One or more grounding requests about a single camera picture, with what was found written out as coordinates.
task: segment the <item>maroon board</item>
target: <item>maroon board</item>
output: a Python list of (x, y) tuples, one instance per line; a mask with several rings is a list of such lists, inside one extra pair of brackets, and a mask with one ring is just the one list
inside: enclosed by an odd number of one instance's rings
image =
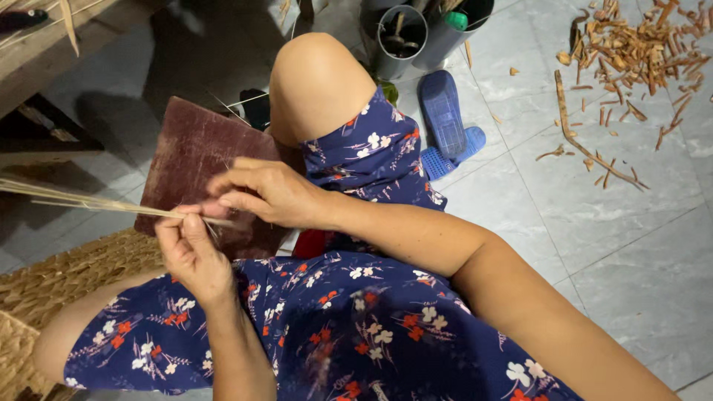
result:
[[(205, 186), (215, 174), (227, 170), (236, 156), (280, 160), (272, 137), (206, 110), (181, 98), (172, 97), (166, 108), (158, 147), (146, 179), (141, 205), (171, 210), (208, 198)], [(139, 215), (134, 228), (155, 236), (158, 218)], [(218, 248), (230, 259), (268, 258), (277, 253), (288, 230), (270, 225), (252, 213), (235, 211), (230, 220), (248, 227), (233, 230), (213, 226)]]

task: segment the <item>navy floral dress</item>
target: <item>navy floral dress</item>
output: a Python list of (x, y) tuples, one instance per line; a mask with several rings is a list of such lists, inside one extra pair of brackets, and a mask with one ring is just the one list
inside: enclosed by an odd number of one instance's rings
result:
[[(335, 132), (303, 143), (307, 177), (366, 201), (443, 210), (421, 169), (416, 123), (377, 90)], [(232, 266), (281, 400), (581, 400), (471, 314), (450, 282), (341, 233), (313, 258)], [(77, 388), (180, 394), (212, 384), (205, 314), (170, 275), (124, 291), (64, 369)]]

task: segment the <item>hand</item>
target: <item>hand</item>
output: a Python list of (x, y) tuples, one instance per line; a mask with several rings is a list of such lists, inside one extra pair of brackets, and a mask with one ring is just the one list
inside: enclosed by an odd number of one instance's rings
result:
[(183, 205), (173, 211), (188, 216), (185, 219), (162, 218), (155, 226), (168, 272), (195, 296), (204, 310), (234, 302), (230, 263), (208, 237), (205, 223), (197, 214), (202, 208)]
[[(238, 188), (257, 192), (251, 195)], [(218, 200), (203, 204), (207, 214), (227, 215), (228, 208), (247, 210), (283, 227), (330, 229), (335, 195), (310, 183), (279, 161), (239, 157), (233, 168), (213, 177), (208, 192)]]

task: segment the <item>woven basket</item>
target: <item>woven basket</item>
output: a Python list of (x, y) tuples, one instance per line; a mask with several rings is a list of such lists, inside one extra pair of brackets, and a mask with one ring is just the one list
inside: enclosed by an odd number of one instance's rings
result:
[[(156, 239), (128, 228), (0, 275), (0, 401), (15, 400), (25, 387), (47, 395), (54, 386), (35, 371), (30, 354), (39, 330), (62, 306), (99, 287), (161, 266)], [(65, 401), (73, 393), (55, 389), (51, 399)]]

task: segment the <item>blue slipper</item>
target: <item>blue slipper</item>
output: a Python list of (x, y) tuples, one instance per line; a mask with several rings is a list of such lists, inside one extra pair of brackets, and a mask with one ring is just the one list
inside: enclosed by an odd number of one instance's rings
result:
[(423, 77), (419, 82), (419, 102), (426, 127), (436, 137), (441, 154), (455, 158), (466, 151), (468, 140), (451, 73), (439, 70)]
[(467, 158), (479, 152), (486, 145), (486, 133), (479, 127), (466, 128), (466, 137), (468, 138), (466, 151), (457, 155), (456, 158), (451, 159), (456, 167), (466, 161)]
[(421, 165), (428, 174), (429, 181), (435, 181), (456, 169), (451, 161), (444, 158), (441, 151), (433, 146), (421, 152)]

